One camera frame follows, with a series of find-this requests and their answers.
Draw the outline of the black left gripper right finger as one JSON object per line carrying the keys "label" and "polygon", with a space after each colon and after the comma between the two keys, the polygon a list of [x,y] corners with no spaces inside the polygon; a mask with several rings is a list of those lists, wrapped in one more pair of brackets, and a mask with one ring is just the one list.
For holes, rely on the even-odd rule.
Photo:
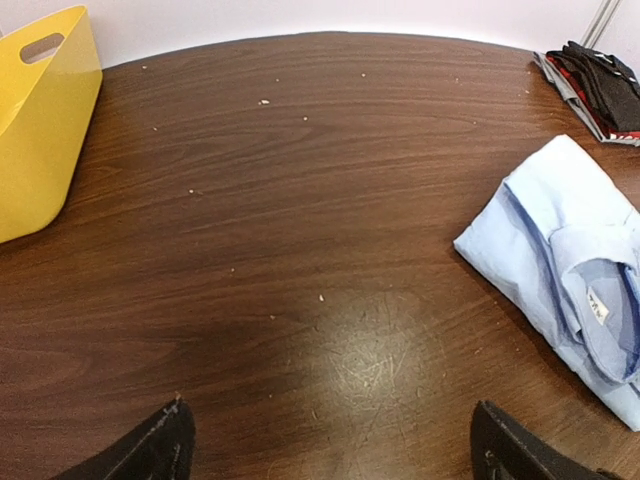
{"label": "black left gripper right finger", "polygon": [[470,425],[475,479],[617,479],[561,454],[490,401],[476,404]]}

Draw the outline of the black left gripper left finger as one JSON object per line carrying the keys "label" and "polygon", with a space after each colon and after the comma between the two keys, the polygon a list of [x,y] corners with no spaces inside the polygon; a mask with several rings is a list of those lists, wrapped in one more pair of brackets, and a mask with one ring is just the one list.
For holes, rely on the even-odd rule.
{"label": "black left gripper left finger", "polygon": [[195,437],[193,413],[176,396],[105,450],[56,477],[188,480]]}

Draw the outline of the light blue long sleeve shirt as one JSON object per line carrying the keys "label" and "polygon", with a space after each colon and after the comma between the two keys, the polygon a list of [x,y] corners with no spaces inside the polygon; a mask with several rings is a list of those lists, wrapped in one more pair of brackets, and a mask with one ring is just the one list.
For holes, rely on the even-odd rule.
{"label": "light blue long sleeve shirt", "polygon": [[585,385],[639,427],[639,214],[559,135],[505,177],[454,241]]}

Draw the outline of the grey shirt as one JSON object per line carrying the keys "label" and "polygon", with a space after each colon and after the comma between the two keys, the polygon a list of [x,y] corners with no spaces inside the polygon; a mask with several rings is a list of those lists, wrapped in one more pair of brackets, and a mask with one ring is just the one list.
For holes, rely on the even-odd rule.
{"label": "grey shirt", "polygon": [[598,141],[639,145],[639,80],[632,69],[613,55],[573,41],[533,56],[547,81]]}

